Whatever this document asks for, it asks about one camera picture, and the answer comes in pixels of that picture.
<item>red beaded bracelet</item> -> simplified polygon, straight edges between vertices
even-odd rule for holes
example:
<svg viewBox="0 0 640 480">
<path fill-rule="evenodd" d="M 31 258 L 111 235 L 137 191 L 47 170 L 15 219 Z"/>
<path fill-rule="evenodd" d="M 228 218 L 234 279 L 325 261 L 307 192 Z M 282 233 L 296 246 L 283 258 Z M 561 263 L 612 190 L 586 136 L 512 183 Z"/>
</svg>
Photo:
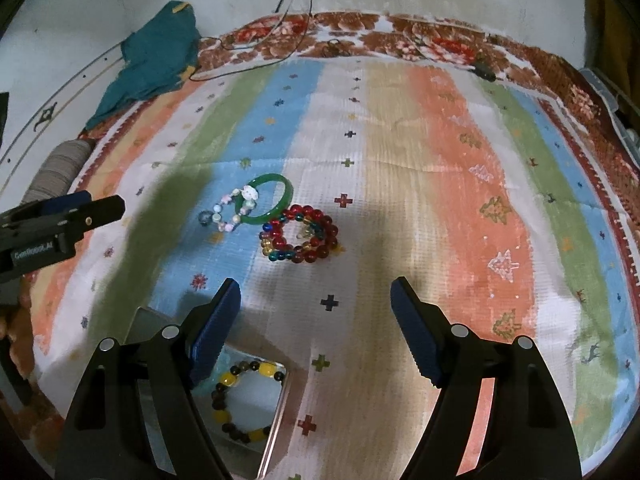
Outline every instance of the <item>red beaded bracelet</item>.
<svg viewBox="0 0 640 480">
<path fill-rule="evenodd" d="M 282 228 L 289 220 L 306 224 L 313 231 L 311 240 L 296 247 L 288 244 L 287 239 L 282 235 Z M 268 256 L 272 262 L 291 260 L 295 264 L 302 261 L 312 264 L 317 258 L 326 258 L 329 250 L 338 246 L 337 234 L 338 228 L 330 216 L 310 205 L 302 207 L 294 204 L 279 216 L 263 224 L 259 237 L 262 254 Z"/>
</svg>

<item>blue bead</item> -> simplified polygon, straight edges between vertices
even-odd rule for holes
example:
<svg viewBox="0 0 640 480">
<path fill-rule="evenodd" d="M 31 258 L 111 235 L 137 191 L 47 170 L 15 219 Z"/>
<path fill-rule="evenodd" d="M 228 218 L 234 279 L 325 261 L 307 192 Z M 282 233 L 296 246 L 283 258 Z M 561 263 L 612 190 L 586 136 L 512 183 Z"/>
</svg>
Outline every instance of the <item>blue bead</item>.
<svg viewBox="0 0 640 480">
<path fill-rule="evenodd" d="M 198 213 L 198 222 L 200 222 L 200 225 L 206 227 L 208 225 L 211 225 L 211 223 L 213 222 L 213 220 L 211 219 L 213 216 L 213 211 L 200 211 Z"/>
</svg>

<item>yellow and black beaded bracelet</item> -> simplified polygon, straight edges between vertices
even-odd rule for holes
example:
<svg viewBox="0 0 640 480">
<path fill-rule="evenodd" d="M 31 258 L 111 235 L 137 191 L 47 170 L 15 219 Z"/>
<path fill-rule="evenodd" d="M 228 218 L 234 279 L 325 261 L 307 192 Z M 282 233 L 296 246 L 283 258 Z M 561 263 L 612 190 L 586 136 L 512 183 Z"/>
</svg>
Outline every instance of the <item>yellow and black beaded bracelet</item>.
<svg viewBox="0 0 640 480">
<path fill-rule="evenodd" d="M 213 408 L 213 418 L 215 421 L 222 425 L 222 431 L 229 435 L 231 440 L 239 440 L 243 444 L 250 444 L 252 442 L 260 442 L 269 436 L 271 426 L 265 426 L 264 428 L 258 428 L 257 430 L 241 431 L 236 428 L 236 425 L 232 422 L 231 413 L 226 408 L 226 391 L 235 386 L 238 382 L 238 376 L 248 370 L 258 372 L 265 377 L 273 378 L 280 384 L 284 381 L 284 373 L 278 371 L 276 365 L 271 363 L 264 363 L 260 361 L 240 361 L 238 365 L 234 365 L 229 368 L 228 372 L 223 373 L 220 376 L 220 382 L 216 384 L 216 389 L 211 393 L 211 407 Z"/>
</svg>

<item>yellow bead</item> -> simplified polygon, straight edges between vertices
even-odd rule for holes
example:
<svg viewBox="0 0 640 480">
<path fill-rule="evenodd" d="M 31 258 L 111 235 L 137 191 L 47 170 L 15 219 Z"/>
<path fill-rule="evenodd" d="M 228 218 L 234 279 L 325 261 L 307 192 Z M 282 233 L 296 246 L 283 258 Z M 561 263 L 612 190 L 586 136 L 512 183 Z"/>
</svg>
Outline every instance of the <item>yellow bead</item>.
<svg viewBox="0 0 640 480">
<path fill-rule="evenodd" d="M 260 442 L 261 440 L 267 438 L 262 429 L 250 431 L 249 433 L 247 433 L 247 435 L 249 435 L 249 439 L 251 440 L 251 442 Z"/>
<path fill-rule="evenodd" d="M 225 386 L 233 386 L 234 384 L 236 384 L 237 380 L 238 378 L 236 378 L 236 376 L 233 375 L 231 372 L 225 372 L 222 375 L 220 375 L 220 382 Z"/>
<path fill-rule="evenodd" d="M 228 422 L 231 422 L 231 413 L 229 413 L 227 410 L 214 410 L 213 419 L 218 424 L 226 424 Z"/>
<path fill-rule="evenodd" d="M 260 363 L 260 368 L 258 368 L 260 375 L 264 375 L 265 377 L 273 377 L 277 371 L 276 365 L 272 365 L 271 363 Z"/>
</svg>

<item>beaded bracelet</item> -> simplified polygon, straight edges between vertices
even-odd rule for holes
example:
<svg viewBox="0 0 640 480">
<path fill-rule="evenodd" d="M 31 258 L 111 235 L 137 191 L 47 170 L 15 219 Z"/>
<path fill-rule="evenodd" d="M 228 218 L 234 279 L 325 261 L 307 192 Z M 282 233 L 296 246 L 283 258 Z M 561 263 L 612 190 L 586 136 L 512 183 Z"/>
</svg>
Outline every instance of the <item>beaded bracelet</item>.
<svg viewBox="0 0 640 480">
<path fill-rule="evenodd" d="M 231 422 L 232 417 L 226 409 L 226 391 L 235 386 L 238 382 L 238 376 L 247 370 L 253 370 L 265 377 L 273 377 L 281 385 L 284 381 L 284 374 L 277 371 L 275 365 L 271 363 L 261 363 L 260 361 L 240 361 L 238 365 L 234 365 L 229 368 L 228 372 L 223 373 L 220 376 L 220 382 L 216 384 L 216 389 L 211 393 L 211 407 L 213 408 L 213 418 L 219 424 L 222 424 L 222 431 L 229 435 L 231 440 L 239 440 L 243 444 L 250 444 L 252 442 L 260 442 L 269 436 L 271 426 L 265 426 L 264 428 L 258 428 L 252 431 L 241 431 L 236 428 L 236 425 Z"/>
<path fill-rule="evenodd" d="M 311 240 L 296 247 L 287 244 L 287 239 L 282 235 L 282 227 L 289 220 L 296 220 L 307 225 L 313 233 Z M 268 256 L 272 262 L 291 260 L 295 264 L 302 263 L 302 261 L 312 264 L 317 258 L 326 258 L 329 255 L 329 250 L 338 246 L 337 234 L 338 227 L 334 225 L 330 216 L 310 205 L 302 207 L 294 204 L 279 216 L 263 224 L 262 232 L 258 237 L 262 246 L 262 254 Z"/>
<path fill-rule="evenodd" d="M 224 222 L 222 220 L 222 206 L 231 203 L 231 201 L 240 202 L 240 207 L 236 211 L 236 214 L 231 218 L 231 222 Z M 256 201 L 258 200 L 258 191 L 253 186 L 247 184 L 242 189 L 234 189 L 230 194 L 223 196 L 220 199 L 220 203 L 213 206 L 213 211 L 204 210 L 198 214 L 198 222 L 204 227 L 215 222 L 218 224 L 218 231 L 225 231 L 230 233 L 233 231 L 242 221 L 242 216 L 249 214 L 249 212 L 255 208 Z"/>
</svg>

